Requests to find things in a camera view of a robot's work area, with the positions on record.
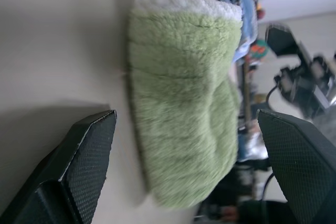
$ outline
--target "green plush fabric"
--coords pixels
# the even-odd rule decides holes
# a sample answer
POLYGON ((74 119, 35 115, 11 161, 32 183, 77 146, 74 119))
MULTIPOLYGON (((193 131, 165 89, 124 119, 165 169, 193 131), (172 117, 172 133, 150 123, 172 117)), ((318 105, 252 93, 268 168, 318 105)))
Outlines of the green plush fabric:
POLYGON ((228 78, 241 22, 190 12, 130 17, 132 102, 143 165, 156 201, 204 200, 237 154, 237 88, 228 78))

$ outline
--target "black cable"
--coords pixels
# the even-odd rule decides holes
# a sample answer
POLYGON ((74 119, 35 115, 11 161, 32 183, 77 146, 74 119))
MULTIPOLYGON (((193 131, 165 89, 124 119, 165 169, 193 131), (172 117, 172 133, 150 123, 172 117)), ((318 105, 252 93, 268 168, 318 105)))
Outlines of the black cable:
POLYGON ((268 92, 267 96, 266 96, 266 104, 267 104, 267 107, 274 111, 274 109, 272 109, 272 107, 269 105, 269 97, 271 96, 271 94, 278 88, 277 85, 274 86, 274 88, 271 89, 271 91, 268 92))
POLYGON ((265 198, 267 186, 268 186, 268 184, 270 183, 270 181, 273 177, 274 177, 274 173, 269 175, 268 179, 266 180, 265 185, 264 185, 264 190, 262 191, 262 196, 261 196, 261 200, 260 200, 261 201, 261 210, 262 210, 262 212, 265 216, 265 224, 268 224, 268 214, 267 214, 267 203, 264 200, 264 198, 265 198))

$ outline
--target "white fleece lining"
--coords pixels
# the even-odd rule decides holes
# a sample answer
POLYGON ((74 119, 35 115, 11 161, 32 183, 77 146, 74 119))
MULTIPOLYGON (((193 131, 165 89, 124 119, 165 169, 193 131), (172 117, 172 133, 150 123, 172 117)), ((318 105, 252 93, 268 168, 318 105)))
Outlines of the white fleece lining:
POLYGON ((204 14, 241 21, 239 6, 216 0, 135 0, 135 10, 145 13, 170 11, 204 14))

